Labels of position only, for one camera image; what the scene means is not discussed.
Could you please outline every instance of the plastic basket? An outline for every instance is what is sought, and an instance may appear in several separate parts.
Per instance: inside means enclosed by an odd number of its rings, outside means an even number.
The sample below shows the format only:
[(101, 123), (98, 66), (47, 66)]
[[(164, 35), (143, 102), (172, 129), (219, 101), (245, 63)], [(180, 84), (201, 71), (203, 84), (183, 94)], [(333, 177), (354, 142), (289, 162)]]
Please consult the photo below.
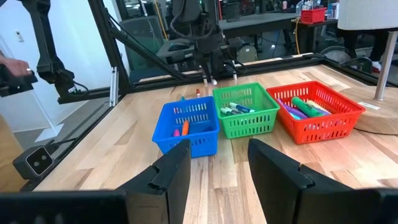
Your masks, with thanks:
[(325, 21), (326, 8), (312, 9), (312, 10), (302, 10), (301, 11), (301, 23), (304, 24), (314, 24), (317, 22)]
[[(190, 122), (189, 134), (173, 137), (175, 129), (182, 132), (185, 120)], [(191, 140), (192, 157), (217, 153), (220, 125), (212, 96), (166, 103), (160, 113), (152, 141), (165, 154), (183, 139)]]
[[(271, 132), (274, 128), (279, 105), (258, 83), (236, 85), (213, 90), (218, 118), (229, 139), (253, 134)], [(256, 110), (253, 113), (226, 116), (220, 112), (221, 107), (237, 103)]]
[(280, 99), (293, 108), (296, 107), (291, 101), (293, 96), (297, 96), (303, 101), (312, 100), (332, 113), (328, 116), (296, 120), (285, 108), (279, 110), (279, 120), (296, 144), (346, 137), (365, 110), (316, 81), (268, 88), (267, 91), (274, 99)]

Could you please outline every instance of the label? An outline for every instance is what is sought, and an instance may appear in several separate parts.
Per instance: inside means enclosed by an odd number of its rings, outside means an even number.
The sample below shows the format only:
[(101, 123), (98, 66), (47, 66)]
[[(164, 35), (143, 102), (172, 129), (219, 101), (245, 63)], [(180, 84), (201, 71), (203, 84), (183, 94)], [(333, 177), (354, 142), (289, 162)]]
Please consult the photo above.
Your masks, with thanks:
[(362, 106), (365, 106), (365, 107), (368, 107), (368, 108), (375, 109), (375, 110), (380, 109), (380, 107), (374, 106), (374, 105), (370, 105), (369, 103), (359, 102), (358, 104), (359, 104), (359, 105), (362, 105)]
[(72, 87), (72, 88), (70, 88), (70, 89), (68, 90), (69, 93), (73, 93), (73, 92), (75, 92), (75, 91), (77, 91), (77, 89), (76, 89), (75, 86)]

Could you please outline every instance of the green basket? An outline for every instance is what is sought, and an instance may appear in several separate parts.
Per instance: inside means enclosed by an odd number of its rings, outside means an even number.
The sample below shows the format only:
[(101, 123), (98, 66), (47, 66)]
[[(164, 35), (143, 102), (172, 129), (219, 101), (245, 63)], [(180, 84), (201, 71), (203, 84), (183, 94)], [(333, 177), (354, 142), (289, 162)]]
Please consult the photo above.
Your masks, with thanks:
[[(259, 83), (214, 89), (213, 96), (227, 138), (269, 133), (274, 128), (279, 105)], [(247, 106), (256, 112), (231, 116), (221, 113), (220, 108), (229, 107), (230, 102)]]

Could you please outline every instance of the wooden tabletop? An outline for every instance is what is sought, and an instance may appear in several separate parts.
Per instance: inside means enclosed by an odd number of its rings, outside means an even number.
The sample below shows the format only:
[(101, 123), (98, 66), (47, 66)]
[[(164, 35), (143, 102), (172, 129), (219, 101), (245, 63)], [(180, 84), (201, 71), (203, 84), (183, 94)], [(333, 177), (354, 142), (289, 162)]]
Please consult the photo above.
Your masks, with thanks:
[[(268, 88), (310, 80), (335, 90), (363, 85), (323, 65), (241, 77), (238, 83)], [(125, 183), (162, 155), (151, 138), (163, 104), (193, 98), (197, 88), (205, 94), (203, 84), (196, 84), (125, 96), (36, 190), (115, 189)], [(269, 134), (229, 140), (221, 131), (216, 155), (192, 159), (184, 223), (265, 223), (249, 170), (250, 138), (356, 189), (398, 187), (397, 136), (354, 130), (347, 138), (296, 145), (277, 121)]]

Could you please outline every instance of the red basket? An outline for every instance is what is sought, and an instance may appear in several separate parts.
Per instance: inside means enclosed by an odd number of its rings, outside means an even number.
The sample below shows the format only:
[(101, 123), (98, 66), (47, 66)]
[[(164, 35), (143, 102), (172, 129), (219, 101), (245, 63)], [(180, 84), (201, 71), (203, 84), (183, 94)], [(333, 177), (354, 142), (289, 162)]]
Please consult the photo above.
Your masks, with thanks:
[(302, 10), (301, 11), (301, 23), (314, 24), (317, 22), (325, 21), (326, 8)]
[(332, 113), (328, 116), (296, 120), (277, 101), (280, 105), (279, 121), (296, 144), (346, 137), (365, 111), (362, 106), (316, 81), (268, 88), (267, 91), (275, 100), (280, 99), (293, 108), (296, 106), (292, 104), (292, 98), (297, 96), (305, 102), (312, 100)]

